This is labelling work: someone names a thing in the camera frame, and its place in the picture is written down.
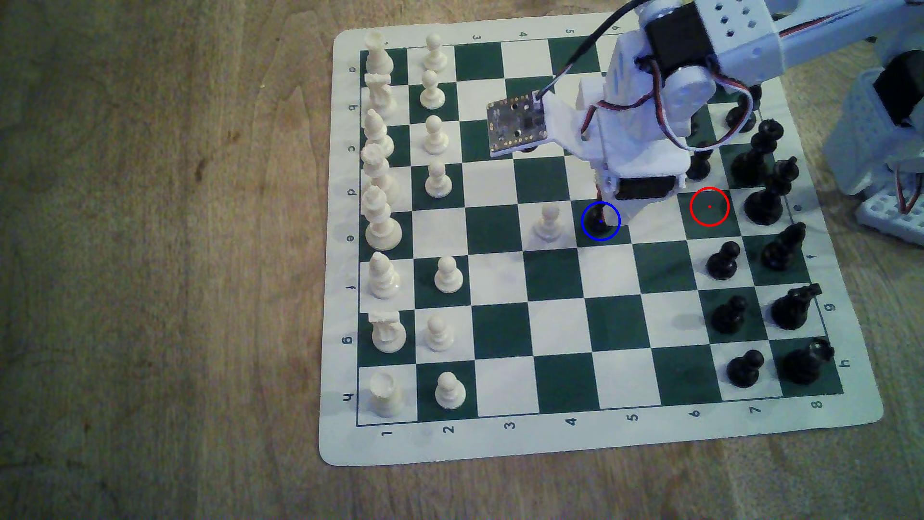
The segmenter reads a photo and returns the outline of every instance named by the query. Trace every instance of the white square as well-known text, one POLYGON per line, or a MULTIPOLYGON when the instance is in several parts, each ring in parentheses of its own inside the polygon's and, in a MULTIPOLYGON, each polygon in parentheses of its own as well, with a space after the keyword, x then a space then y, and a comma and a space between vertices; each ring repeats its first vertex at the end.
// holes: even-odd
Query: white square
MULTIPOLYGON (((443 70, 436 73, 440 83, 452 83, 456 81, 456 48, 453 45, 443 45, 440 47, 443 54, 446 55, 446 66, 443 70)), ((423 58, 430 53, 426 47, 409 47, 407 49, 407 84, 420 85, 423 76, 423 58)))
POLYGON ((739 399, 759 399, 761 397, 781 397, 780 379, 776 375, 776 365, 773 363, 773 352, 769 341, 740 341, 737 343, 720 343, 710 345, 712 361, 715 363, 715 373, 719 377, 719 390, 723 401, 739 399), (728 379, 728 362, 745 352, 754 350, 763 354, 763 366, 760 376, 754 386, 740 389, 728 379))
POLYGON ((632 244, 582 247, 577 261, 585 298, 641 294, 632 244))
POLYGON ((652 348, 709 344, 698 292, 642 294, 641 304, 652 348))
POLYGON ((412 423, 417 421, 417 367, 415 365, 363 366, 359 369, 359 424, 412 423), (369 380, 384 372, 395 380, 404 400, 404 408, 394 417, 382 417, 372 411, 369 380))
POLYGON ((529 302, 533 355, 588 353, 589 330, 583 298, 529 302))
POLYGON ((427 139, 426 123, 410 126, 410 165, 413 167, 427 166, 431 161, 437 160, 444 164, 462 162, 462 138, 459 133, 458 121, 443 121, 443 132, 449 138, 449 146, 444 152, 432 155, 424 148, 427 139))
POLYGON ((510 159, 462 163, 465 206, 517 203, 517 177, 510 159))
MULTIPOLYGON (((395 200, 388 199, 388 205, 392 207, 392 213, 401 211, 410 211, 410 167, 389 167, 388 174, 392 176, 397 184, 397 189, 393 192, 395 200)), ((370 179, 365 173, 362 175, 362 191, 365 193, 366 188, 371 184, 370 179)))
POLYGON ((444 363, 475 359, 475 336, 471 326, 471 307, 440 307, 414 311, 414 341, 417 343, 417 363, 444 363), (453 330, 453 344, 442 352, 430 350, 427 344, 427 320, 439 315, 453 330))
POLYGON ((481 417, 539 412, 532 357, 476 359, 475 385, 481 417))
POLYGON ((468 257, 472 305, 525 302, 523 253, 472 254, 468 257))
POLYGON ((501 42, 504 75, 507 78, 552 76, 552 57, 548 40, 501 42))
POLYGON ((726 237, 716 239, 697 239, 687 241, 687 248, 690 251, 690 259, 693 261, 693 277, 696 278, 696 287, 701 291, 709 289, 725 289, 729 287, 750 287, 754 285, 754 279, 750 274, 750 263, 748 262, 748 253, 745 251, 744 243, 741 237, 726 237), (733 241, 738 244, 741 254, 738 255, 736 263, 738 268, 735 274, 729 279, 714 279, 706 270, 706 263, 709 257, 718 253, 722 249, 722 244, 727 241, 733 241))
POLYGON ((401 278, 398 293, 391 298, 380 300, 369 291, 369 262, 359 264, 359 311, 406 311, 414 308, 414 260, 392 260, 395 272, 401 278))
POLYGON ((684 241, 687 232, 676 197, 648 204, 629 224, 632 242, 684 241))
POLYGON ((571 201, 554 203, 530 203, 517 206, 520 219, 520 240, 523 251, 546 251, 550 249, 573 249, 578 247, 575 237, 574 218, 571 215, 571 201), (554 241, 545 241, 533 231, 533 226, 542 217, 542 207, 546 204, 558 206, 558 225, 561 226, 562 235, 554 241))
POLYGON ((651 349, 593 353, 593 373, 601 408, 661 404, 651 349))
POLYGON ((461 256, 468 254, 465 208, 428 209, 411 213, 414 256, 461 256))
POLYGON ((507 97, 507 85, 500 80, 472 80, 456 83, 460 121, 488 118, 488 104, 507 97))
POLYGON ((808 283, 794 283, 789 285, 763 285, 754 288, 757 300, 760 302, 760 312, 763 315, 763 324, 767 328, 767 338, 770 340, 792 340, 795 338, 824 337, 824 324, 821 323, 821 314, 818 310, 817 299, 812 299, 808 306, 808 319, 805 325, 796 330, 780 328, 773 322, 770 308, 773 302, 784 297, 786 293, 796 287, 805 287, 808 283))
MULTIPOLYGON (((407 85, 393 85, 392 86, 392 96, 395 98, 395 108, 392 110, 392 113, 388 117, 382 115, 379 112, 379 115, 382 116, 382 119, 385 121, 385 125, 389 127, 397 125, 407 125, 410 123, 410 102, 408 97, 410 92, 407 88, 407 85)), ((360 126, 365 128, 366 112, 370 108, 374 108, 369 102, 369 87, 363 87, 361 93, 361 105, 359 109, 362 110, 360 113, 360 126)))

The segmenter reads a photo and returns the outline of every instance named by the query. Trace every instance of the wood grain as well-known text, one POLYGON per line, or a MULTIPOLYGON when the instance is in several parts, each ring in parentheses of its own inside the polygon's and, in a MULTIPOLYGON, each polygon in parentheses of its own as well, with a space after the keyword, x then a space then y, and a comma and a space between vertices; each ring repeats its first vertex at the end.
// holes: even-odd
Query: wood grain
POLYGON ((317 414, 340 31, 610 2, 0 1, 3 517, 914 517, 921 250, 820 153, 867 44, 785 75, 885 400, 871 426, 334 468, 317 414))

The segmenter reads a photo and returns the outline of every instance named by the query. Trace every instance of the red circle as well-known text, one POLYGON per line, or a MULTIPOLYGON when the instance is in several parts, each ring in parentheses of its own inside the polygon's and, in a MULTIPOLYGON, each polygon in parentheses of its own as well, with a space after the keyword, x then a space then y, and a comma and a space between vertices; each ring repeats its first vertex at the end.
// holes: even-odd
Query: red circle
POLYGON ((707 227, 707 228, 714 228, 715 226, 718 226, 719 224, 722 224, 722 223, 725 221, 725 219, 728 218, 728 211, 729 211, 730 209, 732 209, 732 203, 728 202, 728 195, 726 195, 725 192, 723 192, 722 190, 720 190, 720 189, 718 189, 718 188, 716 188, 716 187, 714 187, 714 186, 706 186, 705 188, 700 188, 699 191, 697 191, 696 193, 693 193, 693 197, 690 199, 690 216, 693 217, 693 220, 696 220, 696 221, 697 221, 697 224, 699 224, 699 225, 701 225, 701 226, 705 226, 705 227, 707 227), (706 191, 706 190, 716 190, 717 192, 719 192, 719 193, 722 194, 722 197, 725 198, 725 216, 722 217, 722 220, 719 220, 719 221, 716 222, 715 224, 703 224, 702 222, 699 221, 698 218, 696 218, 696 214, 693 213, 693 201, 696 200, 696 196, 697 196, 697 195, 699 195, 700 193, 702 193, 702 192, 704 192, 704 191, 706 191))

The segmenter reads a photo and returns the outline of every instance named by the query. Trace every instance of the green square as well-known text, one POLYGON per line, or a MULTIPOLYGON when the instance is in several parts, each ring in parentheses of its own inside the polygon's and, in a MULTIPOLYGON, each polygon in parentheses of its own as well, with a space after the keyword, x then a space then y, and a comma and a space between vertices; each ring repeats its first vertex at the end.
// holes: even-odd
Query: green square
MULTIPOLYGON (((722 155, 722 167, 725 168, 725 176, 728 178, 729 188, 754 188, 756 186, 763 186, 760 181, 755 184, 743 184, 738 182, 735 176, 732 175, 732 163, 735 161, 735 157, 750 151, 750 149, 750 143, 729 144, 728 146, 719 148, 719 154, 722 155)), ((773 158, 773 154, 766 154, 763 157, 763 162, 767 165, 767 171, 773 171, 773 164, 776 162, 776 159, 773 158)))
POLYGON ((417 420, 426 423, 478 417, 476 390, 474 361, 417 365, 417 420), (456 379, 465 386, 465 401, 455 410, 446 410, 436 402, 436 380, 443 372, 452 372, 456 379))
MULTIPOLYGON (((392 85, 407 85, 407 49, 385 49, 385 52, 392 57, 395 62, 395 68, 392 70, 392 85)), ((369 51, 359 51, 359 86, 366 86, 366 57, 369 51)))
POLYGON ((384 353, 375 348, 372 343, 372 324, 369 315, 359 315, 359 336, 357 337, 356 354, 359 366, 386 366, 386 365, 414 365, 417 360, 417 349, 414 347, 414 311, 398 311, 401 325, 407 333, 403 347, 394 353, 384 353))
POLYGON ((533 358, 541 414, 599 410, 593 354, 569 353, 533 358))
POLYGON ((634 243, 632 251, 643 294, 696 290, 693 262, 685 241, 634 243))
POLYGON ((773 352, 773 362, 776 364, 776 373, 780 375, 780 389, 784 397, 807 397, 811 395, 834 395, 844 393, 841 386, 841 377, 837 374, 837 364, 834 360, 821 366, 821 374, 815 382, 808 385, 797 385, 782 375, 781 367, 787 354, 794 350, 804 349, 812 338, 798 338, 795 340, 771 340, 770 350, 773 352))
POLYGON ((465 192, 462 189, 464 182, 462 180, 462 165, 446 165, 446 176, 453 182, 453 189, 442 199, 435 199, 427 193, 426 183, 430 177, 429 169, 427 167, 411 167, 410 203, 414 211, 465 207, 465 192))
POLYGON ((530 301, 584 297, 577 249, 524 251, 523 266, 530 301))
POLYGON ((730 204, 732 198, 728 191, 704 190, 693 196, 694 193, 678 193, 677 203, 680 204, 680 218, 684 221, 684 231, 688 239, 714 239, 719 237, 736 237, 741 234, 738 228, 738 219, 735 208, 730 204), (704 226, 715 224, 722 220, 718 226, 704 226))
POLYGON ((526 303, 473 306, 471 326, 475 359, 532 355, 526 303))
POLYGON ((802 254, 801 247, 793 255, 793 264, 786 271, 770 269, 760 261, 760 254, 763 252, 764 246, 772 242, 774 238, 776 238, 776 235, 741 237, 745 244, 744 253, 748 256, 748 265, 750 266, 751 277, 754 278, 754 285, 811 283, 809 268, 806 266, 806 257, 802 254))
POLYGON ((706 330, 709 332, 710 343, 732 343, 736 341, 759 341, 767 339, 767 329, 763 326, 763 315, 760 311, 760 302, 753 287, 736 287, 733 289, 714 289, 699 292, 699 303, 702 304, 702 313, 706 317, 706 330), (734 334, 723 334, 712 328, 712 313, 720 305, 725 305, 732 296, 743 296, 748 302, 745 309, 745 322, 741 329, 734 334))
POLYGON ((423 85, 407 87, 407 101, 410 103, 410 123, 412 125, 422 123, 433 115, 438 116, 442 121, 459 120, 459 96, 456 91, 456 84, 440 83, 440 90, 446 95, 446 101, 443 106, 430 110, 420 104, 420 93, 423 92, 423 85))
POLYGON ((517 202, 548 203, 570 200, 565 157, 514 159, 517 202))
POLYGON ((462 287, 456 292, 442 292, 436 289, 433 277, 439 258, 414 259, 414 306, 418 309, 434 307, 458 307, 471 304, 468 290, 468 257, 454 256, 456 267, 462 271, 462 287))
MULTIPOLYGON (((382 251, 382 253, 388 257, 389 260, 401 260, 404 258, 413 258, 414 257, 414 229, 411 223, 411 216, 409 211, 402 211, 399 213, 393 213, 392 218, 395 222, 401 226, 401 241, 395 246, 391 251, 382 251)), ((366 228, 369 227, 369 220, 366 220, 366 217, 359 218, 359 236, 356 237, 356 240, 359 241, 359 261, 360 262, 369 262, 372 258, 372 254, 375 253, 375 250, 369 246, 369 242, 366 241, 366 228)))
MULTIPOLYGON (((388 156, 388 166, 390 167, 409 167, 410 166, 410 127, 408 125, 395 125, 388 127, 388 136, 395 143, 395 150, 388 156)), ((366 145, 366 134, 359 129, 359 150, 366 145)))
POLYGON ((571 215, 575 223, 575 236, 577 237, 577 247, 590 247, 594 245, 616 245, 621 243, 632 242, 632 234, 629 232, 629 226, 621 226, 612 238, 605 241, 594 240, 588 235, 581 226, 581 218, 584 210, 596 201, 571 201, 571 215))
POLYGON ((640 295, 588 298, 584 304, 595 352, 650 347, 640 295))
MULTIPOLYGON (((578 47, 586 39, 585 36, 574 36, 549 40, 549 57, 552 59, 552 72, 557 73, 561 70, 567 63, 568 58, 577 51, 578 47)), ((597 59, 596 45, 593 45, 587 53, 578 58, 571 70, 568 70, 568 74, 578 74, 580 72, 600 72, 600 60, 597 59)))
POLYGON ((488 121, 459 121, 459 139, 462 142, 462 162, 509 159, 509 155, 491 157, 488 150, 488 121))
POLYGON ((504 76, 500 42, 456 45, 456 81, 499 80, 504 76))
POLYGON ((522 251, 515 204, 465 208, 468 254, 522 251))
POLYGON ((709 345, 651 349, 662 406, 721 402, 709 345))

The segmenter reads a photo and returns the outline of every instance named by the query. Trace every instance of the chess mat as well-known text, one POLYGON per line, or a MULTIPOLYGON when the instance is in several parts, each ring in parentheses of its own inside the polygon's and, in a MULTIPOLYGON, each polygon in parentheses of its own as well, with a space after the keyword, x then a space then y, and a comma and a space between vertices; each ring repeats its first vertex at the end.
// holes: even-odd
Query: chess mat
MULTIPOLYGON (((373 250, 359 194, 365 143, 362 115, 369 107, 363 38, 341 33, 334 43, 331 169, 322 344, 320 451, 329 464, 404 464, 533 452, 560 452, 667 441, 840 427, 878 420, 881 400, 863 336, 847 295, 796 125, 779 80, 763 84, 759 117, 785 129, 768 163, 794 155, 802 166, 784 216, 759 226, 743 211, 757 186, 726 175, 749 148, 735 136, 710 159, 711 174, 688 181, 676 197, 651 204, 610 240, 595 241, 580 227, 596 189, 589 165, 554 143, 531 153, 491 158, 486 104, 540 88, 606 15, 380 28, 395 62, 397 110, 385 119, 395 151, 390 174, 400 186, 390 200, 402 241, 385 252, 401 277, 399 293, 379 300, 367 287, 373 250), (439 74, 445 104, 420 106, 421 62, 428 33, 443 37, 447 67, 439 74), (424 191, 424 120, 438 115, 449 148, 436 157, 453 182, 443 199, 424 191), (697 193, 701 188, 712 187, 697 193), (561 208, 561 239, 540 240, 531 228, 544 203, 561 208), (718 222, 717 226, 700 225, 718 222), (792 268, 774 272, 761 248, 787 225, 808 226, 792 268), (736 274, 712 279, 705 262, 726 241, 741 246, 736 274), (462 288, 439 292, 437 260, 452 255, 465 276, 462 288), (772 302, 787 290, 820 283, 808 322, 777 327, 772 302), (732 295, 744 296, 744 327, 722 334, 711 312, 732 295), (399 311, 407 342, 382 353, 371 341, 370 311, 399 311), (440 314, 455 331, 447 351, 424 342, 427 319, 440 314), (781 380, 776 366, 812 338, 835 349, 815 383, 781 380), (740 389, 724 372, 750 349, 766 363, 757 384, 740 389), (395 417, 370 408, 376 371, 395 378, 406 405, 395 417), (445 410, 435 401, 436 379, 451 371, 466 386, 465 402, 445 410)), ((605 74, 619 33, 611 28, 556 83, 569 102, 578 82, 605 74)), ((694 117, 687 140, 724 135, 735 98, 718 92, 694 117)))

